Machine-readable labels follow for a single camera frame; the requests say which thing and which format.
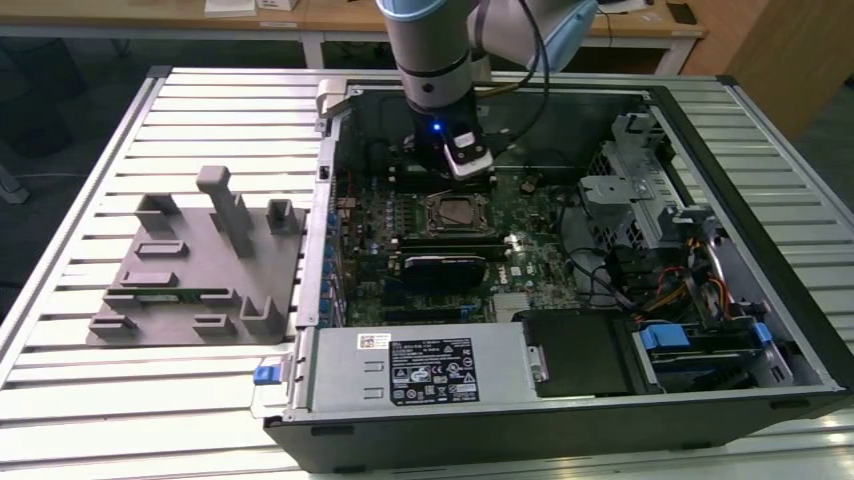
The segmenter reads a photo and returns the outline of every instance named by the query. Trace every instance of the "blue release tab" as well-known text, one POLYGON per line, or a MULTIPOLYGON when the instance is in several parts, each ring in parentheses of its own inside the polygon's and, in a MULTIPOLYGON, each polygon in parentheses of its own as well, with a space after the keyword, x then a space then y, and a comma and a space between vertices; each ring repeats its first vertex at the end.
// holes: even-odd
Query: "blue release tab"
POLYGON ((684 333, 681 325, 671 323, 649 325, 640 331, 640 340, 643 348, 652 350, 655 348, 689 347, 691 342, 684 333))
POLYGON ((753 323, 752 331, 756 332, 756 337, 759 337, 759 343, 761 343, 761 345, 769 345, 773 343, 771 331, 764 323, 753 323))
POLYGON ((281 384, 281 365, 261 365, 252 375, 254 385, 281 384))

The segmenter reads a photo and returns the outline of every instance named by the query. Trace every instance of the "aluminum extrusion table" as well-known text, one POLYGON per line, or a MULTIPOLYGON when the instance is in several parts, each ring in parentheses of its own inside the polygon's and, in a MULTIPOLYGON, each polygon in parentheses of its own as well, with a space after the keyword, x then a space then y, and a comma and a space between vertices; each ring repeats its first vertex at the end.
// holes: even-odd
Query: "aluminum extrusion table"
MULTIPOLYGON (((289 344, 94 349, 85 345, 87 317, 138 226, 131 211, 141 194, 172 192, 180 205, 205 204, 204 195, 192 193, 194 173, 216 162, 230 169, 232 189, 248 205, 285 197, 308 208, 322 154, 317 81, 389 79, 394 72, 159 72, 142 84, 0 328, 3 479, 309 477, 249 412, 252 371, 289 344)), ((854 217, 740 89, 707 77, 560 75, 553 81, 669 87, 833 326, 854 341, 854 217)), ((689 173, 679 173, 701 201, 689 173)), ((715 449, 369 478, 849 478, 852 445, 854 411, 843 410, 715 449)))

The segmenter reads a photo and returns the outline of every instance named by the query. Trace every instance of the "power supply label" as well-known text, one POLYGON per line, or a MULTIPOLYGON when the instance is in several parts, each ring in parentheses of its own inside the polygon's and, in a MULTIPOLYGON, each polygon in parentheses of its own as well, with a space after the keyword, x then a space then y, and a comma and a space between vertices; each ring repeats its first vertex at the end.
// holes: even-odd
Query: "power supply label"
POLYGON ((396 406, 480 400, 470 338, 390 342, 388 357, 396 406))

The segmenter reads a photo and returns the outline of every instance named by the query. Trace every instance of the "desk leg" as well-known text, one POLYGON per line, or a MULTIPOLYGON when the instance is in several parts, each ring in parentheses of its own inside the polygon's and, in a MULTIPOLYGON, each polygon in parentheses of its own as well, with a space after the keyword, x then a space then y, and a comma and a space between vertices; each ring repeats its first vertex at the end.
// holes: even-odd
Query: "desk leg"
POLYGON ((123 58, 130 54, 130 40, 110 38, 109 43, 111 43, 111 49, 115 51, 118 58, 123 58))
POLYGON ((300 32, 305 67, 320 70, 322 68, 322 32, 300 32))
POLYGON ((29 198, 29 192, 6 169, 2 168, 2 165, 0 165, 0 198, 11 205, 23 203, 29 198))
POLYGON ((673 38, 669 44, 669 49, 664 52, 661 61, 657 64, 655 75, 679 75, 684 62, 688 60, 695 38, 673 38))

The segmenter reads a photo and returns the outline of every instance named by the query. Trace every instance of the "motherboard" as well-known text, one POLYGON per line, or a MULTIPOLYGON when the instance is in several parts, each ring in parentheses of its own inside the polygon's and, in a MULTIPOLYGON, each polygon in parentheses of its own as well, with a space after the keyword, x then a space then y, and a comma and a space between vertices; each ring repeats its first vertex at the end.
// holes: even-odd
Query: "motherboard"
POLYGON ((518 310, 578 307, 556 233, 562 187, 522 169, 462 192, 401 187, 398 177, 350 175, 338 189, 348 326, 509 321, 518 310))

